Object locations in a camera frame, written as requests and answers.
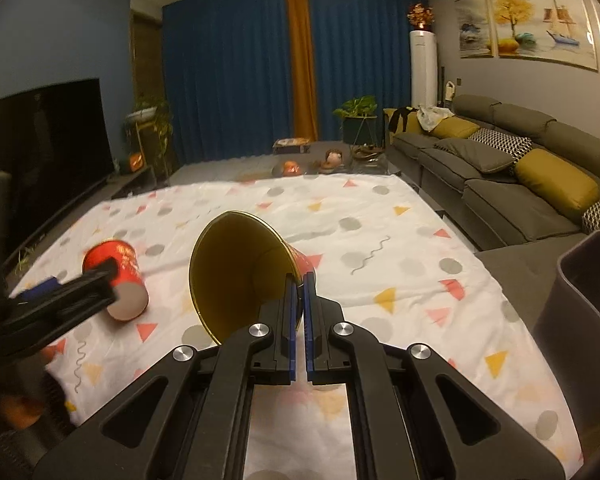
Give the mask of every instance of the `television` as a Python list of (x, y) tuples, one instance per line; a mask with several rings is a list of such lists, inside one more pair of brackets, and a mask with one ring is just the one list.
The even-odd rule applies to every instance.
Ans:
[(114, 171), (97, 79), (0, 99), (0, 171), (11, 175), (6, 265)]

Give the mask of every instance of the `white bedsheet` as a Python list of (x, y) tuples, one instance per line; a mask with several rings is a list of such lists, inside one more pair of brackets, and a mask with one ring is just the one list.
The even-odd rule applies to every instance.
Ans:
[[(227, 210), (251, 212), (307, 255), (318, 293), (347, 320), (399, 347), (429, 344), (538, 438), (568, 476), (579, 440), (554, 376), (525, 325), (481, 262), (409, 186), (394, 176), (331, 175), (176, 186), (101, 203), (32, 266), (16, 289), (51, 275), (78, 276), (84, 253), (116, 237), (131, 243), (150, 295), (139, 318), (105, 313), (56, 342), (49, 371), (81, 423), (175, 346), (206, 348), (188, 290), (188, 263), (205, 225)], [(298, 355), (304, 355), (302, 330)], [(355, 477), (343, 386), (258, 386), (245, 477)]]

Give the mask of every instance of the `air conditioner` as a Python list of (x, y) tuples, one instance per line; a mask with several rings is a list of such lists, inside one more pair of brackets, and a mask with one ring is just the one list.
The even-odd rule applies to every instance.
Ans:
[(428, 30), (412, 30), (411, 106), (436, 106), (438, 103), (438, 48), (436, 35)]

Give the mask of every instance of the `wooden door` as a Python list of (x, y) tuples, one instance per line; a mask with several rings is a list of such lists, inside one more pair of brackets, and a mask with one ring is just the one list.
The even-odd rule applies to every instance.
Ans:
[(164, 99), (162, 24), (137, 12), (131, 15), (131, 59), (136, 102)]

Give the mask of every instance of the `gray bin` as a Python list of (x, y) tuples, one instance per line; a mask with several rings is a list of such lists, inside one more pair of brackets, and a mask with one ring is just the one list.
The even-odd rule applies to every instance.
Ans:
[(576, 476), (600, 478), (600, 231), (565, 253), (557, 270), (533, 336), (580, 437), (585, 467)]

